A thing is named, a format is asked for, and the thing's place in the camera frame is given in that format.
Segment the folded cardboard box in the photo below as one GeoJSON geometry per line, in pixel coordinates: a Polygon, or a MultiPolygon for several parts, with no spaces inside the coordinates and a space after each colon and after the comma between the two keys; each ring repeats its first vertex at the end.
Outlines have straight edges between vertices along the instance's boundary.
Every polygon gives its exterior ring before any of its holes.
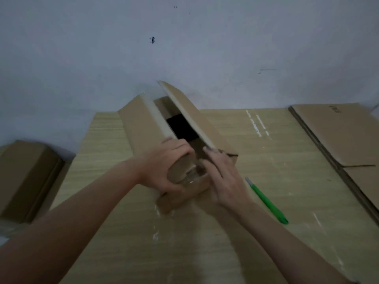
{"type": "Polygon", "coordinates": [[[16,141],[0,156],[0,217],[30,223],[64,162],[41,143],[16,141]]]}
{"type": "Polygon", "coordinates": [[[289,110],[379,223],[379,121],[358,103],[289,110]]]}
{"type": "MultiPolygon", "coordinates": [[[[158,83],[167,96],[152,100],[143,93],[119,110],[134,155],[173,137],[186,139],[194,148],[197,159],[206,158],[202,148],[208,146],[226,152],[235,163],[237,152],[191,101],[172,85],[164,81],[158,83]]],[[[208,189],[210,178],[196,163],[192,157],[183,156],[170,168],[168,179],[183,184],[185,190],[161,195],[157,206],[162,213],[170,212],[208,189]]]]}

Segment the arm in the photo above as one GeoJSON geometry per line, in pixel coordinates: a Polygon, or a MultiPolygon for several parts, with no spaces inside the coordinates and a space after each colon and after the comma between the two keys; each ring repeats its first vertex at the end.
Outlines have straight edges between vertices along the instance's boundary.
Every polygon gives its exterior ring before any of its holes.
{"type": "Polygon", "coordinates": [[[167,180],[185,140],[167,139],[152,151],[112,167],[0,247],[2,283],[58,283],[117,203],[138,183],[160,191],[181,186],[167,180]]]}
{"type": "Polygon", "coordinates": [[[212,179],[213,200],[224,206],[259,242],[289,284],[351,283],[253,202],[225,153],[206,148],[204,151],[214,163],[202,161],[212,179]]]}

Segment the forearm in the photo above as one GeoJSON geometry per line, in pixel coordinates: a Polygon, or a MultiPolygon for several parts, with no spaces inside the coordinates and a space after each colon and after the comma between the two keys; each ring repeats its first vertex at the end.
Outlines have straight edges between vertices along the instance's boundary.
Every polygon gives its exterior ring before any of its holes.
{"type": "Polygon", "coordinates": [[[2,282],[58,283],[137,181],[122,162],[9,240],[0,247],[2,282]]]}
{"type": "Polygon", "coordinates": [[[268,253],[289,284],[351,283],[258,205],[237,213],[236,217],[268,253]]]}

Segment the person's left hand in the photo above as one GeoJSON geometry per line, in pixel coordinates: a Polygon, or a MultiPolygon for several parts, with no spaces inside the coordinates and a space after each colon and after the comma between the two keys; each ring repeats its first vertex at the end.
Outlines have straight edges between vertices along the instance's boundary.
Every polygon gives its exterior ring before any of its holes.
{"type": "Polygon", "coordinates": [[[195,157],[195,150],[185,139],[166,138],[158,147],[133,159],[139,174],[138,182],[161,192],[182,190],[183,186],[167,179],[167,173],[185,154],[193,154],[195,157]]]}

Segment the green handle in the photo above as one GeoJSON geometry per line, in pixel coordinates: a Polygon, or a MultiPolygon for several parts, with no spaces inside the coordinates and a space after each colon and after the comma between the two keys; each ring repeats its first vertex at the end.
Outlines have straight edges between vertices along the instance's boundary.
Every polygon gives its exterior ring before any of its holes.
{"type": "Polygon", "coordinates": [[[262,191],[259,190],[259,188],[254,185],[248,178],[246,178],[246,181],[254,190],[254,192],[258,195],[258,197],[263,201],[263,203],[268,207],[268,209],[272,212],[272,214],[283,224],[288,224],[288,220],[284,216],[283,212],[281,212],[271,201],[268,199],[262,191]]]}

